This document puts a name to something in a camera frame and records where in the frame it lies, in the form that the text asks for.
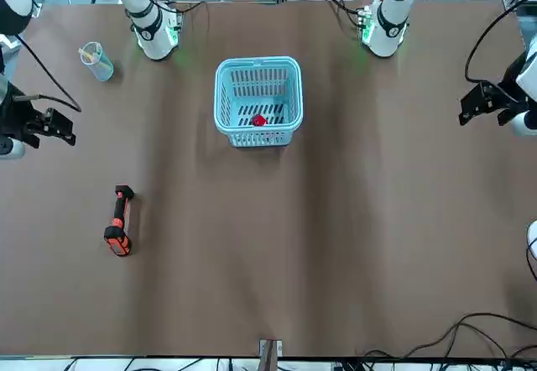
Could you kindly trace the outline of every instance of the light blue basket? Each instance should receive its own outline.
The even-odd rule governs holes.
[[[304,115],[299,64],[288,56],[224,60],[215,79],[215,124],[235,147],[289,144]],[[267,122],[253,126],[259,114]]]

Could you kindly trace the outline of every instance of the power drill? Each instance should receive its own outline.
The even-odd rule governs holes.
[[[112,225],[104,230],[104,240],[117,256],[127,256],[133,247],[132,241],[125,233],[125,215],[128,202],[134,198],[134,192],[127,185],[116,185],[116,206]]]

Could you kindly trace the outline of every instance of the brown table surface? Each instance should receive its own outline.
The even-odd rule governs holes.
[[[45,10],[26,39],[83,113],[58,107],[75,147],[44,138],[0,165],[0,353],[255,356],[277,338],[286,356],[402,355],[471,311],[537,323],[537,142],[493,115],[457,121],[467,55],[501,11],[416,3],[380,60],[328,3],[201,6],[157,63],[120,6]],[[116,64],[108,83],[76,53],[91,40]],[[472,73],[499,80],[522,49],[507,17]],[[213,121],[215,70],[264,55],[300,63],[304,122],[287,148],[234,149]],[[14,80],[61,97],[26,51]],[[117,183],[139,196],[127,259],[102,240]],[[510,352],[535,342],[472,323]],[[470,331],[451,355],[491,357]]]

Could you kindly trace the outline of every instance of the cup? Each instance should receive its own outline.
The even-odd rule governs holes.
[[[88,42],[78,50],[82,63],[99,81],[107,81],[114,73],[114,65],[98,42]]]

